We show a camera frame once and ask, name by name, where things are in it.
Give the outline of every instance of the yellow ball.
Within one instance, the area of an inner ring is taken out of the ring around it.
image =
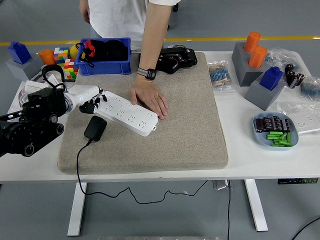
[[[70,58],[71,59],[76,59],[77,58],[77,54],[78,54],[78,49],[76,48],[76,45],[73,45],[71,48],[70,48]]]

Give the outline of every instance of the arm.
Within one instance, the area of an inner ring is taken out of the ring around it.
[[[90,24],[90,10],[88,0],[80,0],[79,9],[83,20]]]
[[[155,69],[161,48],[166,37],[172,6],[149,3],[146,11],[145,26],[142,38],[141,69]],[[160,119],[168,115],[169,107],[165,96],[158,90],[154,82],[137,74],[129,90],[131,103],[137,104],[137,96]]]

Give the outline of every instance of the gray floor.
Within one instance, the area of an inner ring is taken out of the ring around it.
[[[0,43],[66,41],[90,36],[77,0],[0,1]],[[182,0],[172,13],[168,38],[320,36],[319,0]],[[232,51],[234,41],[166,42],[195,51]],[[320,77],[320,40],[268,40],[260,45],[299,53],[313,76]],[[28,45],[30,52],[63,45]],[[20,81],[5,62],[0,46],[0,114],[5,114]],[[141,202],[162,199],[167,190],[194,193],[203,181],[94,183],[88,191],[115,194],[130,186]],[[230,239],[289,240],[305,224],[320,216],[319,184],[277,185],[276,179],[257,180],[268,232],[256,232],[242,180],[233,180]],[[74,183],[3,184],[0,188],[0,239],[67,239]],[[162,203],[137,204],[128,192],[116,199],[88,196],[84,205],[81,240],[99,236],[208,236],[227,239],[228,191],[214,191],[212,181],[193,197],[167,195]],[[297,240],[320,239],[320,222],[307,227]]]

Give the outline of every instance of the hand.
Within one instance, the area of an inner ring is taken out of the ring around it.
[[[165,96],[159,92],[157,86],[145,79],[144,76],[137,75],[135,82],[129,89],[130,101],[132,105],[136,105],[137,97],[155,112],[158,117],[163,120],[168,115],[167,108],[169,107]]]
[[[90,24],[90,10],[88,0],[80,0],[79,9],[83,20],[86,23]]]

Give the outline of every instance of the orange cup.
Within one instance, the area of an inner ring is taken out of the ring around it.
[[[56,61],[54,59],[54,53],[55,52],[51,49],[45,49],[38,52],[38,55],[40,56],[43,64],[50,65],[50,64],[56,64]]]
[[[252,53],[249,65],[255,69],[260,68],[267,55],[267,51],[268,50],[264,46],[257,46]]]
[[[257,31],[252,31],[249,33],[249,36],[246,39],[244,50],[248,53],[252,53],[255,48],[258,46],[258,43],[260,41],[261,34]]]

